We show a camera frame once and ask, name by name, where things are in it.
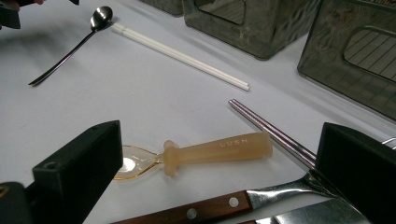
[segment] white table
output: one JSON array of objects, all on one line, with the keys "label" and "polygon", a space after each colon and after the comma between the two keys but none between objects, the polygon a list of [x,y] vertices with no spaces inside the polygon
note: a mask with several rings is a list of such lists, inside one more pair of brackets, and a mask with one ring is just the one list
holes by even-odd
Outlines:
[{"label": "white table", "polygon": [[[92,37],[37,87],[43,74],[90,30],[100,6],[114,21],[250,84],[243,91],[106,29]],[[172,139],[181,147],[252,133],[228,105],[237,99],[303,146],[317,152],[324,122],[378,141],[396,135],[383,119],[299,76],[306,36],[274,58],[254,59],[137,0],[47,1],[23,7],[21,29],[0,31],[0,182],[33,182],[31,169],[91,126],[119,119],[122,143],[155,152]],[[270,159],[194,164],[174,178],[161,168],[112,181],[86,223],[109,223],[241,189],[290,182],[304,171],[278,149]],[[223,223],[276,215],[326,199],[302,195]]]}]

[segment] chopstick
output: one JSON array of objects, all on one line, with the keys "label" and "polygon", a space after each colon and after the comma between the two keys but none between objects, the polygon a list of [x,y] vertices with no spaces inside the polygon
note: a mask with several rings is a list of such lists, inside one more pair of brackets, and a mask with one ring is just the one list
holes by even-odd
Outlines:
[{"label": "chopstick", "polygon": [[221,72],[219,69],[216,69],[208,64],[202,63],[202,62],[200,62],[200,61],[198,61],[184,53],[181,53],[180,51],[171,49],[171,48],[165,46],[164,44],[161,44],[151,38],[148,38],[147,36],[141,35],[138,32],[136,32],[130,28],[127,28],[127,27],[120,25],[116,22],[111,26],[111,28],[112,28],[113,32],[115,32],[119,35],[123,35],[123,36],[130,38],[140,44],[143,44],[151,49],[155,49],[155,50],[159,51],[160,53],[163,53],[169,57],[172,57],[176,60],[186,63],[186,64],[188,64],[192,67],[195,67],[201,71],[204,71],[211,76],[217,77],[223,81],[233,84],[236,87],[243,89],[244,91],[249,91],[249,89],[250,89],[249,85],[246,82],[241,81],[236,77],[232,77],[224,72]]}]

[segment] tan rubber handle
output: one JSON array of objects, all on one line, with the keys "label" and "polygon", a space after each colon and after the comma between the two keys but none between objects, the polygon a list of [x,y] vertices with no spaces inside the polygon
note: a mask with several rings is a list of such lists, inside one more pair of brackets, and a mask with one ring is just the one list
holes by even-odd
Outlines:
[{"label": "tan rubber handle", "polygon": [[248,133],[235,137],[179,148],[168,140],[163,144],[163,163],[166,175],[174,175],[184,163],[212,161],[243,161],[272,156],[272,143],[267,131]]}]

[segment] spoon handle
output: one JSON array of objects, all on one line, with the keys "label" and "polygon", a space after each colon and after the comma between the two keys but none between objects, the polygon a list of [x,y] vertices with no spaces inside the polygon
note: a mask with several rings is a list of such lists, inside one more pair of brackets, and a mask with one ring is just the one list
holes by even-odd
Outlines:
[{"label": "spoon handle", "polygon": [[172,141],[164,143],[163,163],[166,175],[174,175],[183,163],[252,160],[272,155],[269,133],[248,133],[201,145],[178,148]]},{"label": "spoon handle", "polygon": [[73,48],[64,58],[62,58],[58,63],[53,65],[46,73],[41,75],[40,77],[36,78],[34,81],[29,83],[31,86],[35,86],[40,84],[42,81],[44,81],[47,77],[49,77],[52,73],[54,73],[64,62],[67,61],[85,42],[87,42],[88,39],[91,38],[96,32],[92,31],[90,32],[79,44]]}]

